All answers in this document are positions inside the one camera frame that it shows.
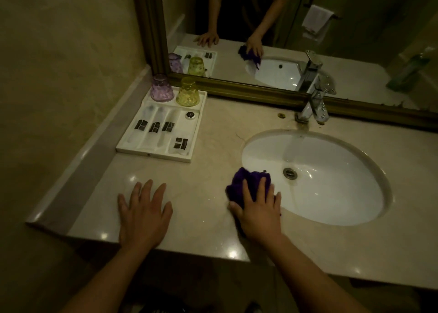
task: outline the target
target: white oval sink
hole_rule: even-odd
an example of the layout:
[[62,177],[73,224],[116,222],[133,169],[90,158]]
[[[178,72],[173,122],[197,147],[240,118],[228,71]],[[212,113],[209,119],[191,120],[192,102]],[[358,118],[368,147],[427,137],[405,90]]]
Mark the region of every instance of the white oval sink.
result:
[[261,60],[259,69],[252,61],[248,61],[246,71],[256,80],[269,86],[295,91],[301,78],[298,63],[283,61],[281,59]]
[[[389,182],[375,162],[326,135],[261,133],[246,144],[242,162],[249,171],[269,172],[275,191],[282,193],[282,207],[312,221],[331,225],[369,222],[392,200]],[[286,168],[296,173],[296,179],[284,176]]]

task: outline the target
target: hand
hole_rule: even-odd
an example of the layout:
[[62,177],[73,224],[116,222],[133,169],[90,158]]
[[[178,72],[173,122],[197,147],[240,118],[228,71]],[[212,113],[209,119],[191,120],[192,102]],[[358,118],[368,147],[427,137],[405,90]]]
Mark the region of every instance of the hand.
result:
[[141,183],[135,184],[129,200],[129,207],[123,194],[118,196],[120,213],[119,243],[122,248],[133,249],[144,254],[161,243],[172,217],[172,203],[169,201],[161,213],[166,184],[161,184],[151,200],[152,180],[141,189]]
[[274,196],[274,185],[271,184],[265,199],[266,178],[262,177],[257,190],[257,199],[252,201],[248,182],[243,182],[245,208],[242,209],[234,201],[229,202],[229,209],[240,221],[243,231],[249,239],[266,247],[273,239],[281,236],[280,206],[281,193]]
[[217,45],[219,43],[219,35],[216,32],[208,31],[207,33],[204,33],[193,40],[193,42],[196,41],[198,41],[198,45],[201,45],[202,47],[208,43],[209,48],[211,48],[212,44]]
[[265,54],[263,51],[263,45],[261,44],[261,36],[254,33],[252,34],[247,41],[247,54],[249,53],[249,50],[254,52],[254,54],[260,58],[263,57]]

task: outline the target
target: sink drain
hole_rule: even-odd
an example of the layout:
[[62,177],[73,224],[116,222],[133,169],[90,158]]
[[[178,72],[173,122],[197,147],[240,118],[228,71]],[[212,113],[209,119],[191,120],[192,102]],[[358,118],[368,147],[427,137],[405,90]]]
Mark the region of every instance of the sink drain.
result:
[[283,175],[290,180],[294,180],[298,178],[297,172],[291,168],[284,168]]

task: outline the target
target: yellow glass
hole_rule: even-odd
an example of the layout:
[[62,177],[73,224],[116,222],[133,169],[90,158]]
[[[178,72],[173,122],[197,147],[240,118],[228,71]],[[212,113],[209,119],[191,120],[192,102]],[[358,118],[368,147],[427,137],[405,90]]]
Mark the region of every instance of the yellow glass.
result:
[[193,107],[200,101],[198,87],[193,78],[181,79],[181,87],[177,96],[177,103],[183,107]]
[[201,57],[190,58],[188,74],[203,77],[205,73],[204,61]]

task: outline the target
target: mirror frame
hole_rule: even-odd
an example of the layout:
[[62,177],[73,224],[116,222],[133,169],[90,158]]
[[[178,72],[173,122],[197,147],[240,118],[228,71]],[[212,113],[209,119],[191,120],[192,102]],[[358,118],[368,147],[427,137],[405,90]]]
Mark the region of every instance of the mirror frame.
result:
[[[170,71],[162,0],[134,0],[134,4],[146,61],[152,73],[164,73],[173,86],[180,86],[181,78],[186,75]],[[213,78],[193,78],[200,90],[226,98],[283,106],[297,111],[301,111],[308,101],[308,95],[304,93]],[[324,103],[330,115],[438,132],[438,113],[333,97],[325,97]]]

